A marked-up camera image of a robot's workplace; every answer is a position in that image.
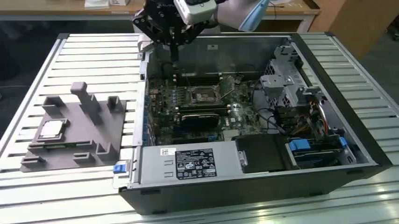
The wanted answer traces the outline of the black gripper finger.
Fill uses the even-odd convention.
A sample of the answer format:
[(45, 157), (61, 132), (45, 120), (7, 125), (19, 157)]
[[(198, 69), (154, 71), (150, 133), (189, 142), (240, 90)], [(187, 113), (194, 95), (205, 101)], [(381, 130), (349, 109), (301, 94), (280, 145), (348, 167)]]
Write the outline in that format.
[(210, 20), (190, 25), (186, 30), (183, 30), (183, 24), (179, 24), (175, 27), (175, 61), (179, 60), (179, 46), (193, 43), (194, 39), (199, 36), (202, 31), (209, 28), (209, 26)]
[(171, 61), (175, 62), (175, 28), (162, 28), (146, 13), (146, 8), (135, 14), (133, 23), (157, 44), (169, 47)]

